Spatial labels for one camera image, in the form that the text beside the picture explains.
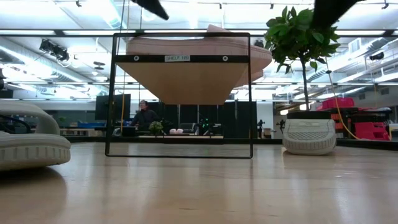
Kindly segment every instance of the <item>black pot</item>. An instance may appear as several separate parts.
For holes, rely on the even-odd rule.
[[[298,111],[287,114],[287,119],[330,119],[328,111]]]

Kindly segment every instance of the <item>shelf label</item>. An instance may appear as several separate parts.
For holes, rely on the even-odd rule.
[[[191,57],[189,55],[166,55],[164,62],[189,62]]]

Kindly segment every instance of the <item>white curved object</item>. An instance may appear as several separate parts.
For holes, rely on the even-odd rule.
[[[336,146],[332,119],[287,119],[283,145],[292,154],[323,155]]]
[[[70,142],[59,135],[57,122],[36,105],[0,100],[0,114],[36,116],[35,134],[0,133],[0,170],[63,164],[70,160]]]

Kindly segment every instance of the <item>red container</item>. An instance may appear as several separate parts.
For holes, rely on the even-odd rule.
[[[390,136],[383,122],[355,123],[355,136],[360,139],[389,141]]]
[[[337,98],[338,106],[340,108],[352,108],[354,107],[354,100],[352,98]],[[330,98],[322,102],[322,105],[317,108],[317,110],[328,110],[337,108],[336,100]]]

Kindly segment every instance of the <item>person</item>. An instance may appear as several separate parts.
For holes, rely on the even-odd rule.
[[[149,109],[146,100],[141,100],[139,107],[141,110],[134,116],[131,126],[138,126],[141,130],[148,130],[149,125],[154,121],[158,121],[159,117],[155,111]]]

